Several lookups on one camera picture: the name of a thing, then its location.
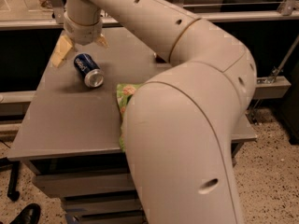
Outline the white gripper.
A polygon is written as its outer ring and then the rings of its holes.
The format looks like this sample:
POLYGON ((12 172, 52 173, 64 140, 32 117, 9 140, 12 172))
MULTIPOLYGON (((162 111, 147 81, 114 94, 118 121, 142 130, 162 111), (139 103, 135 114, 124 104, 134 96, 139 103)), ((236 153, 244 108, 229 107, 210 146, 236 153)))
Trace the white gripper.
POLYGON ((54 51, 50 57, 52 65, 56 68, 62 66, 69 52, 73 49, 74 43, 82 46, 95 42, 98 46, 108 48, 108 43, 102 32, 102 21, 99 20, 96 24, 80 25, 72 21, 68 14, 64 14, 64 32, 66 35, 61 35, 56 43, 54 51))

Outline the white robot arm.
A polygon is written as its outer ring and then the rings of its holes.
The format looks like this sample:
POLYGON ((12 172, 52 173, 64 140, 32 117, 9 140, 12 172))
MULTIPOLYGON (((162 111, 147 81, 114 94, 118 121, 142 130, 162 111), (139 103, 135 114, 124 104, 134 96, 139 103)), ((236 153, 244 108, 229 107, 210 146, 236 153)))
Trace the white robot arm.
POLYGON ((255 92, 248 48, 210 21, 164 0, 66 0, 64 30, 95 39, 104 10, 170 69, 126 106, 122 133, 149 224, 244 224, 232 134, 255 92))

